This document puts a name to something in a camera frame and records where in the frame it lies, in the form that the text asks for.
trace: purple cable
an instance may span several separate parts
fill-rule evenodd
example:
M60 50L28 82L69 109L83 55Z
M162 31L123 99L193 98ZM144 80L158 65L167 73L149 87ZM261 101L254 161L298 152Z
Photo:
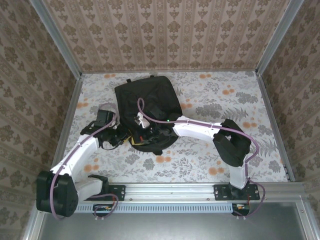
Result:
M114 198L116 199L116 202L115 202L114 207L111 209L111 211L110 211L106 216L104 216L104 218L106 219L106 218L108 218L108 217L116 210L116 208L117 208L117 206L118 206L118 203L119 203L119 198L118 198L117 195L115 195L115 194L113 194L113 193L107 193L107 194L102 194L102 195L95 195L95 196L91 196L90 198L91 198L91 199L97 199L97 198L103 198L103 197L114 197ZM94 209L94 212L93 212L93 215L94 215L95 217L98 217L98 216L97 216L97 210L98 210L98 208L103 207L103 206L105 206L105 205L104 205L104 204L101 204L101 205L96 206L96 208Z
M255 152L250 157L248 157L247 160L244 161L245 177L249 182L251 182L253 184L257 184L258 186L260 186L262 188L263 196L262 196L261 202L259 203L259 206L255 209L255 211L250 213L246 217L252 216L254 213L256 213L260 209L260 207L261 207L261 205L262 205L262 203L264 202L264 199L265 199L266 189L260 183L254 182L248 177L248 162L251 159L253 159L259 153L259 145L258 145L257 141L253 139L252 136L250 136L250 135L248 135L248 134L246 134L246 133L244 133L242 131L238 131L238 130L235 130L235 129L232 129L232 128L223 127L223 126L216 126L216 125L213 125L213 124L210 124L210 123L201 123L201 122L196 122L196 121L192 121L192 120L188 120L188 121L187 120L160 121L160 120L153 119L153 118L149 117L148 115L146 115L143 112L143 109L145 108L145 101L144 101L144 99L142 97L138 98L137 106L138 106L139 112L146 119L148 119L148 120L150 120L152 122L155 122L155 123L159 123L159 124L194 124L194 125L198 125L198 126L202 126L202 127L208 127L208 128L211 128L211 129L221 129L221 130L224 130L224 131L233 132L233 133L240 134L240 135L250 139L253 142L253 144L255 145Z
M70 158L75 154L75 152L88 140L90 139L92 136L96 135L97 133L101 132L102 130L108 128L115 120L117 119L117 114L113 115L113 118L111 120L111 122L109 122L107 125L105 125L104 127L98 129L97 131L93 132L92 134L90 134L89 136L87 136L84 140L82 140L80 142L80 144L78 144L73 151L69 154L69 156L65 159L65 161L63 162L63 164L60 166L60 168L58 169L58 171L56 172L56 174L53 176L52 182L51 182L51 186L50 186L50 195L49 195L49 200L50 200L50 209L51 209L51 213L53 215L53 217L57 220L61 220L64 217L58 217L55 211L55 206L54 206L54 188L55 188L55 184L57 181L57 178L59 176L59 174L61 173L61 171L64 169L65 165L68 163L68 161L70 160Z

